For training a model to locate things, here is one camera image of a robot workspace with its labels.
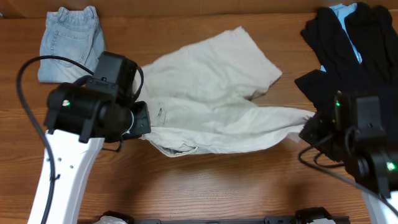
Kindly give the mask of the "beige cotton shorts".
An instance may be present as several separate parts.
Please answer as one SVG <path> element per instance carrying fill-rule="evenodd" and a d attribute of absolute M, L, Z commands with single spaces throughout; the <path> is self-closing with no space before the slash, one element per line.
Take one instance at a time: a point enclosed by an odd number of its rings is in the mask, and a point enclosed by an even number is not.
<path fill-rule="evenodd" d="M 242 27 L 184 46 L 142 70 L 139 98 L 151 126 L 142 138 L 168 157 L 267 149 L 297 135 L 313 116 L 254 103 L 282 73 Z"/>

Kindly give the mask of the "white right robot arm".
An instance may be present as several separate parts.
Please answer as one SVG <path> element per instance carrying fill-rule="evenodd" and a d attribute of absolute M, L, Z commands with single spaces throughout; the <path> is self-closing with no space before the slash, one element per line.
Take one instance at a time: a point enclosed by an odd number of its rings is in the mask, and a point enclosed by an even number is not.
<path fill-rule="evenodd" d="M 372 223 L 397 223 L 397 150 L 387 147 L 379 97 L 338 91 L 334 115 L 317 112 L 299 136 L 300 163 L 362 191 Z"/>

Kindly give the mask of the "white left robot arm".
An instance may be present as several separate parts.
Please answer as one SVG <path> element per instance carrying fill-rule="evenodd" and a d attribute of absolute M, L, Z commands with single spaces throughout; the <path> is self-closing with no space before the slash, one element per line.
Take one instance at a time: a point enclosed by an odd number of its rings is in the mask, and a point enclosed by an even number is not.
<path fill-rule="evenodd" d="M 142 77 L 138 64 L 125 56 L 103 52 L 95 71 L 61 83 L 47 98 L 42 131 L 22 92 L 22 74 L 35 57 L 23 64 L 17 75 L 19 99 L 45 144 L 44 161 L 29 223 L 76 223 L 91 168 L 104 144 L 140 138 L 151 131 L 147 104 L 139 101 L 142 88 L 132 87 Z"/>

